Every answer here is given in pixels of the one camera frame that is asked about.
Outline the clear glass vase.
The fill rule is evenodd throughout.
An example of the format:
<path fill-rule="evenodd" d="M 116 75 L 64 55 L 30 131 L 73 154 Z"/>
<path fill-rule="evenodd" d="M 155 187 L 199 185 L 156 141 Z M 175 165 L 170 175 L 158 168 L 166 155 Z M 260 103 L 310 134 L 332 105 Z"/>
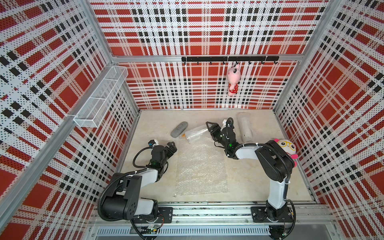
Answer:
<path fill-rule="evenodd" d="M 182 134 L 182 137 L 185 138 L 189 144 L 192 144 L 197 142 L 206 132 L 208 132 L 207 126 L 202 125 L 186 131 L 184 134 Z"/>

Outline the bubble wrap sheet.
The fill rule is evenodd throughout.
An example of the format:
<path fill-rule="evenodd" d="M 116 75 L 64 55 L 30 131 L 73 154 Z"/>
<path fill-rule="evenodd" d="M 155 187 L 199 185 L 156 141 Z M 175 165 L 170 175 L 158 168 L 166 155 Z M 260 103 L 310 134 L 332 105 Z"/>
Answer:
<path fill-rule="evenodd" d="M 209 136 L 189 143 L 179 138 L 176 195 L 191 196 L 229 191 L 225 153 Z"/>
<path fill-rule="evenodd" d="M 251 116 L 247 113 L 238 113 L 237 120 L 244 143 L 255 143 L 253 128 L 251 124 Z"/>

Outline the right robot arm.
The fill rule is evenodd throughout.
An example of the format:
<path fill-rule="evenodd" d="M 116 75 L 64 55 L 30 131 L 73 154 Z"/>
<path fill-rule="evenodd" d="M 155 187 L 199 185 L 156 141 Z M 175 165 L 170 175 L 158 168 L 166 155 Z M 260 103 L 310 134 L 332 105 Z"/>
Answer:
<path fill-rule="evenodd" d="M 206 122 L 207 129 L 214 140 L 224 148 L 228 158 L 234 160 L 258 160 L 270 179 L 270 191 L 266 201 L 263 220 L 279 222 L 289 211 L 288 189 L 295 161 L 291 155 L 274 140 L 265 144 L 240 144 L 236 140 L 234 121 L 227 119 L 222 128 L 217 123 Z"/>

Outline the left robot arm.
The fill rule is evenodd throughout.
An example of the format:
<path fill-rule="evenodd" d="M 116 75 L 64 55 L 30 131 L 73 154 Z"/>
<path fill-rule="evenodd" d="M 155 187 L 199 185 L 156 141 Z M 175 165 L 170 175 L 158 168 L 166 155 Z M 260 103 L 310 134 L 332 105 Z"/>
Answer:
<path fill-rule="evenodd" d="M 145 166 L 136 164 L 138 156 L 151 151 L 151 159 Z M 148 142 L 133 158 L 136 171 L 115 173 L 110 183 L 102 191 L 98 200 L 98 215 L 107 222 L 120 220 L 133 221 L 143 219 L 154 222 L 158 219 L 159 205 L 157 200 L 141 198 L 143 187 L 158 182 L 168 169 L 168 160 L 177 152 L 175 142 L 166 146 L 159 145 L 156 140 Z"/>

